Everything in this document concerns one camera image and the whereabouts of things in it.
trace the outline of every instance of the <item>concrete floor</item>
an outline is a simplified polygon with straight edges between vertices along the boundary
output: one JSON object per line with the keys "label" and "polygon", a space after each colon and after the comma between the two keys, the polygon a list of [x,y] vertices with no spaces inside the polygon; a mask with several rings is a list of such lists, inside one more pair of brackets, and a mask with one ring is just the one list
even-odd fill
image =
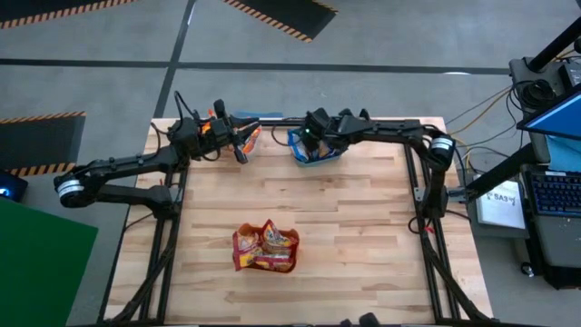
{"label": "concrete floor", "polygon": [[[0,58],[169,61],[187,0],[140,0],[88,14],[0,30]],[[574,0],[325,0],[340,14],[312,44],[303,44],[219,0],[195,4],[183,62],[376,64],[507,68],[511,58],[534,55],[581,10]],[[0,65],[0,118],[85,110],[79,163],[143,149],[165,69]],[[177,71],[171,90],[205,111],[222,98],[227,108],[301,115],[367,108],[376,116],[450,119],[510,84],[486,74]],[[175,117],[168,101],[165,117]],[[474,115],[449,126],[456,130]],[[510,126],[504,105],[460,137],[467,143]],[[486,146],[511,154],[519,134]],[[482,170],[500,157],[472,156]],[[28,178],[25,203],[99,228],[94,252],[69,324],[94,322],[112,267],[127,207],[95,204],[64,209],[52,175]],[[133,184],[135,179],[120,181]],[[579,325],[581,292],[555,291],[519,272],[510,242],[477,238],[495,316],[504,322]]]}

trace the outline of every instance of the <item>chip bag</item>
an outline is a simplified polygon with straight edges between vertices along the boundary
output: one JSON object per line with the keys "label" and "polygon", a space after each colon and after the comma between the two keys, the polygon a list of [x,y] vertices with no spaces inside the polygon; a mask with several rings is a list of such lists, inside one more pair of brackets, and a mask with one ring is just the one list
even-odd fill
{"label": "chip bag", "polygon": [[272,220],[269,219],[262,227],[261,243],[262,249],[266,253],[290,256],[298,241],[292,237],[282,236]]}
{"label": "chip bag", "polygon": [[234,243],[234,265],[236,271],[254,263],[255,256],[262,254],[257,233],[235,232],[232,236]]}
{"label": "chip bag", "polygon": [[294,264],[294,260],[289,255],[283,254],[261,254],[254,258],[254,263],[262,269],[285,273]]}

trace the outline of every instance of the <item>wooden tabletop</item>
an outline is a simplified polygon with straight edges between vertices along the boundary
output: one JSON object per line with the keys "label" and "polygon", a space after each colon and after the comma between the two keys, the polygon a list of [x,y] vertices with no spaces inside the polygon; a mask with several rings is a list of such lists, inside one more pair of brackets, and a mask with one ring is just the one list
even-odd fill
{"label": "wooden tabletop", "polygon": [[[419,119],[444,129],[439,117]],[[174,122],[154,121],[162,129]],[[283,129],[277,135],[285,139]],[[146,152],[156,145],[150,130]],[[225,151],[217,162],[192,162],[166,323],[339,323],[357,322],[367,312],[382,323],[434,321],[419,238],[407,228],[414,207],[402,145],[352,145],[338,161],[300,168],[290,149],[274,143],[270,129],[263,128],[256,151],[245,165]],[[416,165],[420,172],[417,158]],[[160,178],[142,175],[137,187],[159,184]],[[447,185],[458,185],[453,167]],[[448,208],[465,212],[458,204]],[[132,208],[128,223],[147,213]],[[262,226],[268,219],[299,232],[296,269],[235,272],[232,233],[243,223]],[[454,277],[491,315],[469,222],[448,214],[442,224]],[[142,283],[154,226],[148,218],[126,232],[106,317],[115,316]]]}

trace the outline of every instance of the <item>black mat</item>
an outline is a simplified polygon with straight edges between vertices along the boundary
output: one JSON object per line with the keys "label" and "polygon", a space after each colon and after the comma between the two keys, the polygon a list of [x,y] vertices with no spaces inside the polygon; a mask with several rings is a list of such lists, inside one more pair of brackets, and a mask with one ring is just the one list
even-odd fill
{"label": "black mat", "polygon": [[73,169],[85,112],[0,120],[0,169],[27,176]]}
{"label": "black mat", "polygon": [[313,0],[222,0],[303,42],[312,42],[338,11]]}
{"label": "black mat", "polygon": [[77,15],[137,0],[0,0],[0,29]]}

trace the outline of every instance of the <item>green surface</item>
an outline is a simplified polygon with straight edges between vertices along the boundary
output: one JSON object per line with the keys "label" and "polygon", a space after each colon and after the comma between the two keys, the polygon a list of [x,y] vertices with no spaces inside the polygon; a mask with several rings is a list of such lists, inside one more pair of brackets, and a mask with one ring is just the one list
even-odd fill
{"label": "green surface", "polygon": [[96,235],[0,199],[0,325],[65,326]]}

